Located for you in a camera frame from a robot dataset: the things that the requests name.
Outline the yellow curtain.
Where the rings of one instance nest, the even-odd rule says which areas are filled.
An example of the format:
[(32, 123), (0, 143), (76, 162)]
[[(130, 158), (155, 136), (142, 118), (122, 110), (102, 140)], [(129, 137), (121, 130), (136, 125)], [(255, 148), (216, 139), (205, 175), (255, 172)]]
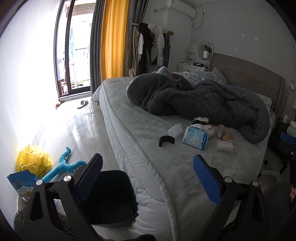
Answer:
[(100, 40), (101, 80), (122, 77), (129, 1), (105, 1)]

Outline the dark grey fleece blanket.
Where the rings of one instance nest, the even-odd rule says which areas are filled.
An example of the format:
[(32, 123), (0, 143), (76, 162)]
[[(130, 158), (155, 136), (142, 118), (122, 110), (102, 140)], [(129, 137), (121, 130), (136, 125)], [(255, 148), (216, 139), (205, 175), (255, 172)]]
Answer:
[(169, 77), (147, 73), (130, 82), (126, 95), (148, 113), (189, 120), (205, 117), (211, 124), (235, 128), (252, 144), (263, 141), (270, 128), (267, 107), (259, 96), (213, 80), (204, 80), (192, 90), (180, 90)]

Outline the clear plastic wrap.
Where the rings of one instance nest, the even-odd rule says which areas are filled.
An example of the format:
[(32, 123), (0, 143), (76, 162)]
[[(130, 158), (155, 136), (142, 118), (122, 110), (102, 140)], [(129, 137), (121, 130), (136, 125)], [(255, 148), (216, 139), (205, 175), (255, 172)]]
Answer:
[(180, 123), (177, 123), (173, 125), (169, 130), (168, 130), (168, 135), (172, 136), (174, 138), (177, 138), (183, 131), (183, 126)]

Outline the black curved plastic piece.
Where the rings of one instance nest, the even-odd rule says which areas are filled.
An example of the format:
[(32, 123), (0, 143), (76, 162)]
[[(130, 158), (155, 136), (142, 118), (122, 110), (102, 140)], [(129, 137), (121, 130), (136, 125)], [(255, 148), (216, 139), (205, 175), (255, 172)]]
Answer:
[(160, 139), (159, 139), (159, 147), (161, 147), (163, 143), (174, 144), (175, 141), (176, 141), (176, 139), (173, 136), (170, 136), (170, 135), (161, 136)]

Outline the small cardboard tape core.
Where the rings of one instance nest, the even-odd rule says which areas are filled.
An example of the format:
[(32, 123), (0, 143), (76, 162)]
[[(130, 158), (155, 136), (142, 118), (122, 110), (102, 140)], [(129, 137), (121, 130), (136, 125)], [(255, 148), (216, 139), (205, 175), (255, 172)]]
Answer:
[(222, 137), (222, 140), (224, 142), (232, 142), (234, 140), (234, 138), (233, 138), (232, 134), (226, 134)]

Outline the dark framed window door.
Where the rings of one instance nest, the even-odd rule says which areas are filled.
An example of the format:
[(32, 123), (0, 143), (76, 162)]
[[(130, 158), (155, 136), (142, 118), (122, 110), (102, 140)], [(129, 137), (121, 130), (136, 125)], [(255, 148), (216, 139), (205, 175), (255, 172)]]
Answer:
[(96, 1), (60, 1), (54, 37), (60, 101), (90, 92), (90, 37)]

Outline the grey quilted bed mattress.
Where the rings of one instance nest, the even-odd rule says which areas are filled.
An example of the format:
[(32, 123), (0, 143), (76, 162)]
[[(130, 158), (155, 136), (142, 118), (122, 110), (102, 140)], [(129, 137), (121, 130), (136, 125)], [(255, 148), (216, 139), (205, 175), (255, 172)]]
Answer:
[(159, 144), (161, 136), (177, 123), (178, 116), (155, 116), (133, 104), (126, 96), (129, 77), (104, 80), (92, 99), (100, 105), (106, 132), (119, 168), (131, 183), (138, 215), (129, 232), (138, 237), (151, 234), (157, 240), (195, 240), (215, 209), (193, 169), (200, 154), (223, 176), (238, 183), (255, 180), (266, 153), (267, 140), (248, 142), (238, 130), (227, 128), (234, 140), (232, 153), (216, 149), (217, 137), (203, 150), (177, 137), (174, 144)]

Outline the round vanity mirror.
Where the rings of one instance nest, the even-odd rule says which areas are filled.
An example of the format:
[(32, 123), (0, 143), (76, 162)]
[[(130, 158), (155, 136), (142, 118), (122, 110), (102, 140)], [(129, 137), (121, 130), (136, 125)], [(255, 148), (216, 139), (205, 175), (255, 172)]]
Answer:
[(207, 61), (211, 58), (214, 52), (213, 43), (207, 39), (203, 38), (198, 43), (197, 53), (201, 60)]

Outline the blue white snack bag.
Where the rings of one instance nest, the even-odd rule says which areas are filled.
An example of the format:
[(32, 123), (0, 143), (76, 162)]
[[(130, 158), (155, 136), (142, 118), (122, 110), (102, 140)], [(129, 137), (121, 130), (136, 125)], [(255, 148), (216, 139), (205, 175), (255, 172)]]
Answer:
[(9, 174), (7, 178), (16, 192), (27, 200), (30, 199), (34, 186), (39, 180), (39, 178), (29, 170)]

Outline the blue plush dinosaur toy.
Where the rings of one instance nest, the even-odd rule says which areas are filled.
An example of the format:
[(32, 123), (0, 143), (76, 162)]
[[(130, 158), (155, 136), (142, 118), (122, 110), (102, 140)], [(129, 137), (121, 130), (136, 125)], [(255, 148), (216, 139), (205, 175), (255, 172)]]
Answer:
[(66, 147), (66, 151), (60, 155), (59, 164), (54, 167), (50, 172), (48, 172), (43, 178), (41, 178), (45, 183), (50, 182), (53, 178), (63, 172), (74, 173), (80, 167), (86, 166), (87, 163), (82, 160), (75, 161), (72, 164), (68, 164), (67, 161), (71, 157), (72, 150)]

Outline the white dressing table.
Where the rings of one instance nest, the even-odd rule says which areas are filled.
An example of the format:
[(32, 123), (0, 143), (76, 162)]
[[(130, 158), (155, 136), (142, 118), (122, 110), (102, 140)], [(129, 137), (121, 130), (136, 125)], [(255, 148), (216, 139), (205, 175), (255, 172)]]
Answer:
[(178, 71), (189, 72), (205, 72), (208, 71), (208, 65), (197, 61), (198, 53), (195, 48), (189, 47), (187, 51), (187, 59), (185, 62), (178, 64)]

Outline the grey slipper by window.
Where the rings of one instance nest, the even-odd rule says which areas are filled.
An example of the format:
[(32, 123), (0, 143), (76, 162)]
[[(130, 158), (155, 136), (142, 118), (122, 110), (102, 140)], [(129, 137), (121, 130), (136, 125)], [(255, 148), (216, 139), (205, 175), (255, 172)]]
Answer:
[(81, 102), (80, 102), (80, 106), (78, 106), (77, 107), (77, 109), (82, 109), (82, 108), (84, 108), (85, 106), (87, 106), (88, 105), (88, 101), (87, 100), (82, 100)]

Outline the white air conditioner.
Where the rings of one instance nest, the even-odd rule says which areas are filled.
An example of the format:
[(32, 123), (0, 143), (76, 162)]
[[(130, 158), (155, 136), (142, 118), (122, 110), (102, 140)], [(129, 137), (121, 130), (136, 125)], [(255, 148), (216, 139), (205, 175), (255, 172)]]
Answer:
[(165, 1), (165, 5), (161, 8), (155, 9), (154, 12), (157, 13), (165, 9), (174, 10), (178, 13), (186, 15), (188, 18), (191, 18), (191, 19), (194, 19), (197, 16), (197, 11), (193, 7), (177, 0)]

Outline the blue tissue pack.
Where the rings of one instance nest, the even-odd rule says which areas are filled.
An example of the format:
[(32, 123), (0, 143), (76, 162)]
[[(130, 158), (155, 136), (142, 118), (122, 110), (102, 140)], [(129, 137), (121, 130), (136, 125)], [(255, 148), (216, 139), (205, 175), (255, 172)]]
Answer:
[(182, 143), (203, 150), (208, 142), (208, 134), (199, 127), (188, 126), (185, 130)]

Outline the grey curtain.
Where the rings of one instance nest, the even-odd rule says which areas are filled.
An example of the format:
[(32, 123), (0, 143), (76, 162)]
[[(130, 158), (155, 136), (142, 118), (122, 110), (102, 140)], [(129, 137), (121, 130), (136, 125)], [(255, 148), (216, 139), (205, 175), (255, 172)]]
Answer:
[(100, 77), (100, 45), (102, 34), (102, 21), (104, 14), (104, 0), (98, 0), (95, 3), (93, 12), (91, 37), (90, 37), (90, 90), (91, 94), (101, 84)]

